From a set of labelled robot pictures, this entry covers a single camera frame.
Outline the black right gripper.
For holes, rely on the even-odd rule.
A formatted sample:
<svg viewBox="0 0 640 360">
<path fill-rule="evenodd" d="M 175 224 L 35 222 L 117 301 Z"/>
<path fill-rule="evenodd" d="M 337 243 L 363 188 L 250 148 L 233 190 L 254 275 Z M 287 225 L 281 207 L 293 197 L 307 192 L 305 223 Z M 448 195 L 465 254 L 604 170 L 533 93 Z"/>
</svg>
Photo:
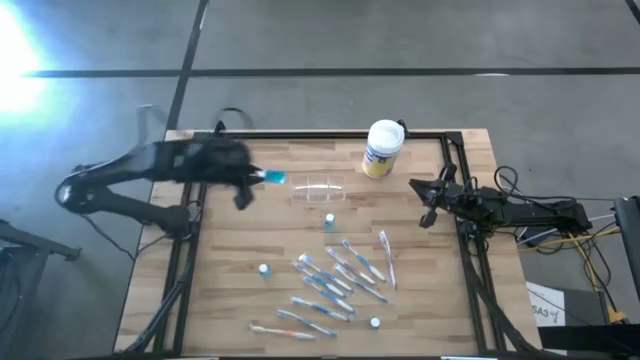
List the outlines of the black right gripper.
<svg viewBox="0 0 640 360">
<path fill-rule="evenodd" d="M 409 185 L 419 196 L 423 204 L 428 208 L 426 214 L 420 219 L 422 228 L 431 227 L 437 218 L 436 210 L 443 208 L 446 200 L 446 192 L 455 177 L 457 167 L 453 163 L 446 163 L 439 176 L 433 181 L 410 179 Z"/>
</svg>

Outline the yellow white disinfecting wipes canister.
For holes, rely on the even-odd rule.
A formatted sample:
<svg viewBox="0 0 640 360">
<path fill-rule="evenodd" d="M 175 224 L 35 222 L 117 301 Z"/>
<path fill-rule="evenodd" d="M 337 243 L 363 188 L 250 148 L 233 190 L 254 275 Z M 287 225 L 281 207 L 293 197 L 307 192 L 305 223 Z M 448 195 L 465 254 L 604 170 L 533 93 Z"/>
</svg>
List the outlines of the yellow white disinfecting wipes canister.
<svg viewBox="0 0 640 360">
<path fill-rule="evenodd" d="M 389 119 L 376 121 L 369 128 L 364 152 L 363 172 L 375 179 L 388 176 L 405 140 L 402 125 Z"/>
</svg>

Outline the black aluminium table frame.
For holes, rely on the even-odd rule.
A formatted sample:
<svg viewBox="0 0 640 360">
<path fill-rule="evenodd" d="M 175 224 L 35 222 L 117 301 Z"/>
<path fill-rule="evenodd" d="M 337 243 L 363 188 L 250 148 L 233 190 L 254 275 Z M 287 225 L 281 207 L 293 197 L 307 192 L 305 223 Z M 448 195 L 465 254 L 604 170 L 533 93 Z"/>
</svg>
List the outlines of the black aluminium table frame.
<svg viewBox="0 0 640 360">
<path fill-rule="evenodd" d="M 243 211 L 232 202 L 232 191 L 212 187 L 205 192 L 203 224 L 196 251 L 189 303 L 171 312 L 164 354 L 220 360 L 252 357 L 417 357 L 474 355 L 480 346 L 492 347 L 493 327 L 484 319 L 475 327 L 453 218 L 440 214 L 434 226 L 423 229 L 423 207 L 409 186 L 412 178 L 435 177 L 446 161 L 456 163 L 483 185 L 490 185 L 496 167 L 489 135 L 484 129 L 415 130 L 406 140 L 389 177 L 377 181 L 361 168 L 366 135 L 362 131 L 244 132 L 254 161 L 264 168 L 288 173 L 285 185 L 260 185 L 253 204 Z M 346 180 L 346 199 L 330 203 L 294 202 L 290 179 L 295 175 L 339 175 Z M 326 232 L 327 214 L 335 229 Z M 295 306 L 291 298 L 320 301 L 305 285 L 294 260 L 308 253 L 331 270 L 334 262 L 325 247 L 340 248 L 342 240 L 381 271 L 389 274 L 379 240 L 389 239 L 396 291 L 380 286 L 383 303 L 356 291 L 348 303 L 356 310 L 344 322 Z M 272 277 L 263 279 L 260 264 Z M 326 336 L 293 319 L 276 315 L 282 309 L 334 330 Z M 370 319 L 381 321 L 379 329 Z M 249 324 L 313 334 L 299 340 L 254 333 Z"/>
</svg>

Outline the wrapped orange white toothbrush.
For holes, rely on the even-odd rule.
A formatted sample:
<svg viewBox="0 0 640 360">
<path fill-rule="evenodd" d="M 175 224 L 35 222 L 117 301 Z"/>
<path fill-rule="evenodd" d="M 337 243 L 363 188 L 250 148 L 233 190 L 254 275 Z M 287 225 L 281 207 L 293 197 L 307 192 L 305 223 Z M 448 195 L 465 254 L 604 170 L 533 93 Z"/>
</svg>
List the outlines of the wrapped orange white toothbrush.
<svg viewBox="0 0 640 360">
<path fill-rule="evenodd" d="M 289 338 L 295 338 L 299 340 L 316 340 L 317 337 L 313 334 L 297 332 L 285 329 L 274 329 L 274 328 L 266 328 L 263 326 L 255 325 L 250 323 L 249 330 L 254 333 L 265 333 L 265 334 L 273 334 L 277 336 L 284 336 Z"/>
</svg>

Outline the black monitor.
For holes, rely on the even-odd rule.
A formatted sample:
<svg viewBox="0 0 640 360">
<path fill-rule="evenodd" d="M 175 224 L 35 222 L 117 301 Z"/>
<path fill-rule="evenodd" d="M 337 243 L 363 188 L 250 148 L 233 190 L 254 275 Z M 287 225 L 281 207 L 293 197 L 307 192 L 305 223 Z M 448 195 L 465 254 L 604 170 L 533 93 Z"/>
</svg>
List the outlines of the black monitor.
<svg viewBox="0 0 640 360">
<path fill-rule="evenodd" d="M 640 195 L 615 199 L 614 213 L 622 235 L 634 288 L 640 300 Z"/>
</svg>

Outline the black metal stand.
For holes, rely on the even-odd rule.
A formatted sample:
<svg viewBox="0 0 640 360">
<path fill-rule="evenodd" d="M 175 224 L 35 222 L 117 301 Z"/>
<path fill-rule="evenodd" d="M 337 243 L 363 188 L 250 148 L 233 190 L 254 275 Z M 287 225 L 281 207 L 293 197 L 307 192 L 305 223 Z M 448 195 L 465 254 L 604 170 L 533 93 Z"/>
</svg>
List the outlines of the black metal stand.
<svg viewBox="0 0 640 360">
<path fill-rule="evenodd" d="M 48 258 L 75 261 L 80 252 L 0 220 L 0 360 L 9 359 L 11 343 L 22 332 Z"/>
</svg>

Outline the white paper label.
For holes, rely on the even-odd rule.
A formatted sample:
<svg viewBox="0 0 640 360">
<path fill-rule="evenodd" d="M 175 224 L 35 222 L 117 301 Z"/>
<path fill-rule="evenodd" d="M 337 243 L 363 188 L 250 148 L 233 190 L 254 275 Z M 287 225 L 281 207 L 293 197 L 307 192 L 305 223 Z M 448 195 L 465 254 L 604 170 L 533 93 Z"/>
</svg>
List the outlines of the white paper label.
<svg viewBox="0 0 640 360">
<path fill-rule="evenodd" d="M 566 313 L 564 292 L 532 282 L 526 282 L 526 286 L 537 326 L 565 326 Z"/>
</svg>

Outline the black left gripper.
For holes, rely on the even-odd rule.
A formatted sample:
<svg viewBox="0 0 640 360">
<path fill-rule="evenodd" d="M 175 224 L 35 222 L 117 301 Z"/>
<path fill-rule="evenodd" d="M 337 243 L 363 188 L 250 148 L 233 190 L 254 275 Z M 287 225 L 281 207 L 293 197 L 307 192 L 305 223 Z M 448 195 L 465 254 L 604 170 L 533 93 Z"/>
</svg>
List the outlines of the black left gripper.
<svg viewBox="0 0 640 360">
<path fill-rule="evenodd" d="M 236 189 L 233 200 L 238 210 L 246 209 L 253 201 L 250 186 L 264 182 L 263 178 L 250 178 L 265 169 L 252 165 L 249 148 L 231 139 L 212 139 L 205 143 L 202 170 L 203 181 Z"/>
</svg>

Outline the blue white toothbrush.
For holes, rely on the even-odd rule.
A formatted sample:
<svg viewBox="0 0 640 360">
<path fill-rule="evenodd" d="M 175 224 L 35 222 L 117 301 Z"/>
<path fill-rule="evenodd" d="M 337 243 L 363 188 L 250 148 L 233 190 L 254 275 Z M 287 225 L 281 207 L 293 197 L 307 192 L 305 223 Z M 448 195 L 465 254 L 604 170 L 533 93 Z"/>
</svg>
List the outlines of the blue white toothbrush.
<svg viewBox="0 0 640 360">
<path fill-rule="evenodd" d="M 345 283 L 344 281 L 342 281 L 341 279 L 335 277 L 333 274 L 321 269 L 320 267 L 318 267 L 313 259 L 311 257 L 309 257 L 306 253 L 303 253 L 299 256 L 299 260 L 302 261 L 303 263 L 305 263 L 306 265 L 308 265 L 310 268 L 314 269 L 316 272 L 318 272 L 320 275 L 324 276 L 325 278 L 333 281 L 334 283 L 336 283 L 337 285 L 339 285 L 341 288 L 343 288 L 344 290 L 348 291 L 348 292 L 353 292 L 354 289 L 349 286 L 347 283 Z"/>
<path fill-rule="evenodd" d="M 282 309 L 277 309 L 276 310 L 276 315 L 282 318 L 286 318 L 286 319 L 293 319 L 298 321 L 301 324 L 304 324 L 305 326 L 312 328 L 326 336 L 329 337 L 337 337 L 337 333 L 334 330 L 331 330 L 329 328 L 320 326 L 314 322 L 312 322 L 311 320 L 305 319 L 297 314 L 294 314 L 292 312 L 286 311 L 286 310 L 282 310 Z"/>
<path fill-rule="evenodd" d="M 343 267 L 342 265 L 335 264 L 333 266 L 333 268 L 336 271 L 338 271 L 341 275 L 343 275 L 345 278 L 347 278 L 349 281 L 351 281 L 354 285 L 356 285 L 357 287 L 359 287 L 361 290 L 365 291 L 369 295 L 375 297 L 376 299 L 378 299 L 379 301 L 381 301 L 383 303 L 388 303 L 389 302 L 389 300 L 385 296 L 380 294 L 377 290 L 365 285 L 364 283 L 359 281 L 356 277 L 350 275 L 349 272 L 346 270 L 346 268 Z"/>
<path fill-rule="evenodd" d="M 345 315 L 343 313 L 334 311 L 328 307 L 325 307 L 321 304 L 315 303 L 315 302 L 310 302 L 304 299 L 301 299 L 299 297 L 292 297 L 291 298 L 291 303 L 294 305 L 298 305 L 298 306 L 303 306 L 303 307 L 307 307 L 310 308 L 316 312 L 322 313 L 326 316 L 329 316 L 331 318 L 340 320 L 340 321 L 344 321 L 344 322 L 351 322 L 352 321 L 352 317 L 349 315 Z"/>
<path fill-rule="evenodd" d="M 376 278 L 382 282 L 386 282 L 387 278 L 378 270 L 366 257 L 357 252 L 347 240 L 341 241 L 342 245 L 348 249 Z"/>
<path fill-rule="evenodd" d="M 341 298 L 336 297 L 335 295 L 333 295 L 332 293 L 327 291 L 325 288 L 323 288 L 320 285 L 316 284 L 311 278 L 304 277 L 303 281 L 304 281 L 304 283 L 306 285 L 314 288 L 316 291 L 318 291 L 322 296 L 327 298 L 333 304 L 338 305 L 339 307 L 341 307 L 343 310 L 346 310 L 350 314 L 354 314 L 355 313 L 355 309 L 351 305 L 346 303 Z"/>
<path fill-rule="evenodd" d="M 306 274 L 308 277 L 310 277 L 313 281 L 315 281 L 316 283 L 324 286 L 325 288 L 327 288 L 328 290 L 330 290 L 332 293 L 334 293 L 335 295 L 337 295 L 340 298 L 344 298 L 345 297 L 345 293 L 342 292 L 339 288 L 337 288 L 336 286 L 334 286 L 333 284 L 327 282 L 323 277 L 312 273 L 311 271 L 307 270 L 302 264 L 294 262 L 293 266 L 300 271 L 301 273 Z"/>
</svg>

